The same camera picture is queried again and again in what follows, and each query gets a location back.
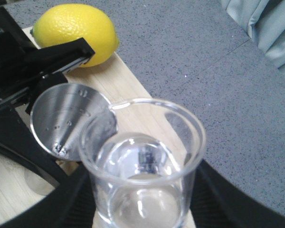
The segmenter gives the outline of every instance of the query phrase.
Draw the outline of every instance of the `gray floor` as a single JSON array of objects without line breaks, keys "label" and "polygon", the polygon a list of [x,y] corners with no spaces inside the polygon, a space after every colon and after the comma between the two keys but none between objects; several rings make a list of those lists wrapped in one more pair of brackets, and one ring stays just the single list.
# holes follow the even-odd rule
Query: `gray floor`
[{"label": "gray floor", "polygon": [[66,2],[105,11],[121,41],[117,53],[147,91],[204,123],[205,159],[285,215],[285,78],[219,0],[26,0],[7,9],[25,28]]}]

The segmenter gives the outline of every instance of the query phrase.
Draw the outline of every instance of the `wooden board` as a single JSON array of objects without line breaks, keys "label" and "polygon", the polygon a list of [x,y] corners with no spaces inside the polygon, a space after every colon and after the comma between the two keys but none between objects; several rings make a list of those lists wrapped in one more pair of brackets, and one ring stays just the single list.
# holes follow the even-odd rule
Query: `wooden board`
[{"label": "wooden board", "polygon": [[[24,31],[34,41],[29,34],[30,28]],[[69,82],[81,83],[98,90],[111,102],[151,97],[116,53],[98,66],[75,69],[69,73],[67,79]],[[23,110],[19,113],[25,118]],[[0,156],[0,223],[13,218],[43,199],[44,196],[28,187],[25,174],[33,175],[22,166]],[[97,217],[95,217],[93,227],[101,228],[97,224]],[[186,228],[195,228],[191,213],[188,215]]]}]

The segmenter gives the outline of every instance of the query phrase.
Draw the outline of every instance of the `curtain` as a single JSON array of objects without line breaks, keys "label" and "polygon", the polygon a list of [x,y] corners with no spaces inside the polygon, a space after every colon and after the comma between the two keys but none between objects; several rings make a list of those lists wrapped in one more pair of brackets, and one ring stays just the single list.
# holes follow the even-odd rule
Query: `curtain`
[{"label": "curtain", "polygon": [[285,75],[285,0],[221,0],[221,4]]}]

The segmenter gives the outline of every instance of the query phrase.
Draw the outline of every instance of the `clear plastic cup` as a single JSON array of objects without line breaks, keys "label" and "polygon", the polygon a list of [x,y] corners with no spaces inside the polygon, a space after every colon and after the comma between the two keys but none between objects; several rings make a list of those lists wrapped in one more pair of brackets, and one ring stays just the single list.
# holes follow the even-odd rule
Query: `clear plastic cup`
[{"label": "clear plastic cup", "polygon": [[109,110],[117,133],[104,140],[98,132],[109,127],[99,115],[82,130],[79,150],[102,227],[183,227],[205,151],[202,123],[184,107],[152,98],[110,104]]}]

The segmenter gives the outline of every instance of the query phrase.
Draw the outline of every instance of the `yellow lemon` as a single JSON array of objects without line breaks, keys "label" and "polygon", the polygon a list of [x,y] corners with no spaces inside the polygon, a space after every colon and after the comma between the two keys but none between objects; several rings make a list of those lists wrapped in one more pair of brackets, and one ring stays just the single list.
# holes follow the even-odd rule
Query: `yellow lemon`
[{"label": "yellow lemon", "polygon": [[42,48],[83,37],[95,55],[82,67],[105,62],[119,46],[110,18],[100,9],[85,4],[62,4],[50,8],[35,23],[32,35]]}]

